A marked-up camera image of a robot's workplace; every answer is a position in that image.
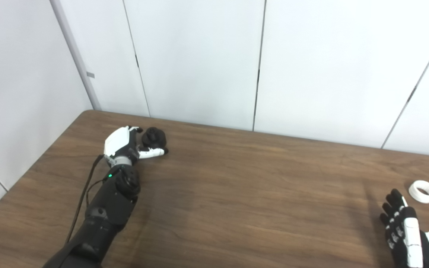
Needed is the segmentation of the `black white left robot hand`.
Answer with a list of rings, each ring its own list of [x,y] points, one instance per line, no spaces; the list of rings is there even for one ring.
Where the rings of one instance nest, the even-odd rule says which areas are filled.
[[[130,165],[138,160],[164,156],[166,134],[159,128],[121,127],[108,136],[104,144],[104,158],[109,167]]]

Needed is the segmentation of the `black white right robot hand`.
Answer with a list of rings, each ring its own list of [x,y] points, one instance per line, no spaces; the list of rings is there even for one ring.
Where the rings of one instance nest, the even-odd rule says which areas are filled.
[[[429,232],[419,227],[414,207],[397,189],[386,195],[380,222],[396,268],[429,268]]]

